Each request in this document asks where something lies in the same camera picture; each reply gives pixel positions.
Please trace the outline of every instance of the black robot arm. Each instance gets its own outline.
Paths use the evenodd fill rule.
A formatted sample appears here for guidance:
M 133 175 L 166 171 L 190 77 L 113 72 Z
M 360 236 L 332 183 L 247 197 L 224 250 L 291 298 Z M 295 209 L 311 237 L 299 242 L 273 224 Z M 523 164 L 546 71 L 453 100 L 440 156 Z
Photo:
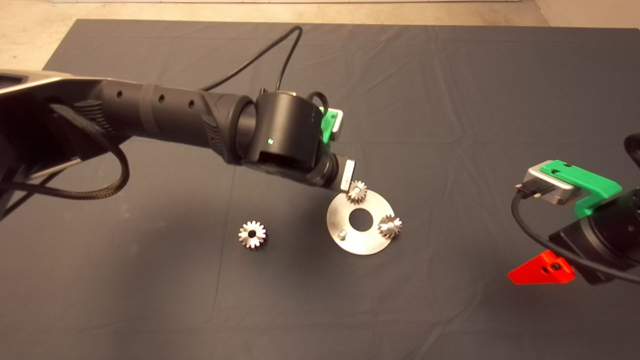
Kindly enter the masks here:
M 293 93 L 253 101 L 66 74 L 0 71 L 0 80 L 0 214 L 12 190 L 56 196 L 17 184 L 107 151 L 118 156 L 131 136 L 210 148 L 228 164 L 335 191 L 346 191 L 353 174 L 354 159 L 333 154 L 324 141 L 323 112 Z

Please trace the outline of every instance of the bevel gear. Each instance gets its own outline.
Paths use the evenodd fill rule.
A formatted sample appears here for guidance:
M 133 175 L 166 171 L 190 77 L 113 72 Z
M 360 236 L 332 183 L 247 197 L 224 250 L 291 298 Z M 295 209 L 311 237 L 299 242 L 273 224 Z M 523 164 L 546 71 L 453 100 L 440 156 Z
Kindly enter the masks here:
M 238 237 L 238 240 L 241 241 L 242 245 L 247 249 L 249 247 L 254 249 L 264 242 L 264 239 L 267 237 L 267 231 L 264 229 L 264 225 L 261 225 L 260 222 L 249 221 L 240 228 Z
M 384 238 L 389 240 L 398 235 L 400 230 L 402 230 L 402 221 L 394 215 L 386 215 L 378 223 L 378 231 Z
M 363 182 L 356 180 L 351 182 L 349 192 L 347 193 L 347 199 L 353 204 L 359 204 L 367 197 L 367 185 Z

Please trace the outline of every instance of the metal plate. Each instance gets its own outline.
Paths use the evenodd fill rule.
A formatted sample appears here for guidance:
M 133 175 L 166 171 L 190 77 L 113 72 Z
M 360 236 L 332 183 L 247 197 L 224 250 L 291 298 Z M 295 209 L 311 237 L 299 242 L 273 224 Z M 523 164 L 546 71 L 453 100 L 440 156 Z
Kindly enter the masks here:
M 358 231 L 349 223 L 349 216 L 355 209 L 365 209 L 373 218 L 373 224 L 367 231 Z M 357 255 L 375 254 L 389 245 L 391 240 L 378 232 L 378 222 L 385 215 L 395 215 L 391 205 L 378 193 L 367 191 L 367 197 L 359 204 L 352 204 L 345 193 L 336 196 L 326 213 L 326 225 L 333 240 L 344 250 Z M 344 240 L 339 234 L 346 231 Z

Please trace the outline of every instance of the dark gray cloth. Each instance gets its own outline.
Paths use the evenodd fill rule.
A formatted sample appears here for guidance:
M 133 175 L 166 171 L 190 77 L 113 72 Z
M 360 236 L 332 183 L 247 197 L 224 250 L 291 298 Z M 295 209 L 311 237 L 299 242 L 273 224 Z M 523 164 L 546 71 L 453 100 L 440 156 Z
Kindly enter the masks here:
M 47 70 L 196 88 L 287 24 L 79 20 Z M 305 25 L 283 89 L 344 110 L 334 145 L 404 222 L 374 256 L 326 229 L 334 194 L 135 138 L 132 178 L 95 202 L 36 196 L 0 224 L 3 359 L 637 359 L 640 287 L 515 286 L 539 254 L 513 185 L 561 159 L 640 172 L 636 29 Z M 219 91 L 273 88 L 287 45 Z M 109 183 L 109 156 L 53 185 Z M 571 206 L 528 201 L 541 233 Z M 247 220 L 268 246 L 243 248 Z

